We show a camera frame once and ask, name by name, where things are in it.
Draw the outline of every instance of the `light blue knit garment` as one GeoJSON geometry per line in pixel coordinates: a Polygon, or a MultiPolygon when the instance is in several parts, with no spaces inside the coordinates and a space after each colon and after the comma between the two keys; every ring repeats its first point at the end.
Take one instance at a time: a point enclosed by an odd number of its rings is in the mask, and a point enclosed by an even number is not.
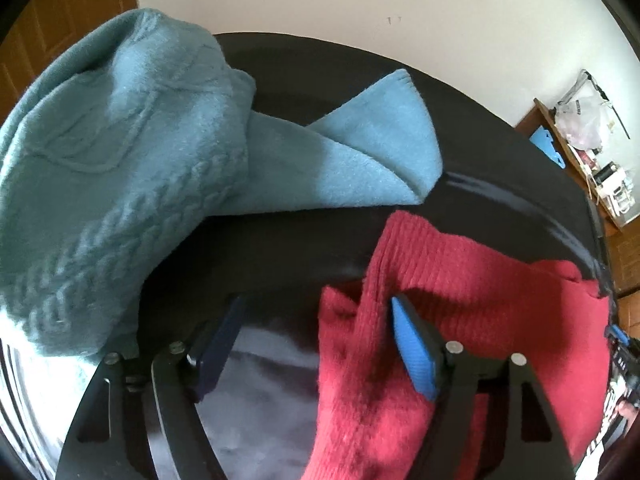
{"type": "Polygon", "coordinates": [[[308,128],[251,112],[254,91],[206,30],[155,10],[55,60],[0,129],[3,341],[94,354],[205,216],[415,204],[442,172],[405,71],[308,128]]]}

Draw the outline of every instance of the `blue gripper pad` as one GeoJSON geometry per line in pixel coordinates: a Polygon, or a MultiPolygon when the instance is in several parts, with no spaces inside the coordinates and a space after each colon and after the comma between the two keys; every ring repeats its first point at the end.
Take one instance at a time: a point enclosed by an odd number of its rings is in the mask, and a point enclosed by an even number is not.
{"type": "Polygon", "coordinates": [[[391,298],[394,339],[415,390],[435,400],[442,384],[444,340],[404,294],[391,298]]]}

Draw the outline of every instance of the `white wall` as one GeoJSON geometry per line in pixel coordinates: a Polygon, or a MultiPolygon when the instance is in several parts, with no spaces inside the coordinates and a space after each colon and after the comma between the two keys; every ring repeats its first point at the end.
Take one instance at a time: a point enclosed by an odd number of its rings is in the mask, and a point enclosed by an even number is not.
{"type": "Polygon", "coordinates": [[[534,97],[553,106],[584,67],[632,136],[616,140],[616,160],[640,166],[640,62],[600,0],[139,1],[213,33],[284,32],[376,52],[447,82],[510,124],[534,97]]]}

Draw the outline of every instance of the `black leather surface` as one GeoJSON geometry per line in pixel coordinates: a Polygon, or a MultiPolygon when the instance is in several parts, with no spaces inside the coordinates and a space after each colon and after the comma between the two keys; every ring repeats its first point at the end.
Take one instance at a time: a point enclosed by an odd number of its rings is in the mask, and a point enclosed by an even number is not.
{"type": "MultiPolygon", "coordinates": [[[[278,34],[225,34],[228,62],[257,81],[254,109],[308,124],[401,66],[374,54],[278,34]]],[[[465,95],[411,70],[432,115],[446,174],[408,208],[439,229],[523,261],[574,261],[605,281],[582,191],[542,152],[465,95]]],[[[314,308],[322,284],[359,279],[392,207],[210,218],[149,277],[143,356],[186,338],[230,293],[295,287],[314,308]]],[[[271,302],[271,308],[279,303],[271,302]]]]}

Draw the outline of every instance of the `red knit garment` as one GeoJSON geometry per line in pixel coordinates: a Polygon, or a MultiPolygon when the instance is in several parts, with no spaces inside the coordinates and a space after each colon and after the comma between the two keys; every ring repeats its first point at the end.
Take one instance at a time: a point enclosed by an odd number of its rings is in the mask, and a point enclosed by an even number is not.
{"type": "MultiPolygon", "coordinates": [[[[303,480],[406,477],[433,404],[414,390],[393,341],[388,304],[398,292],[473,354],[523,353],[581,459],[600,429],[609,370],[608,300],[597,283],[570,262],[524,264],[396,212],[363,282],[322,293],[318,431],[303,480]]],[[[486,401],[476,396],[460,480],[476,475],[486,401]]]]}

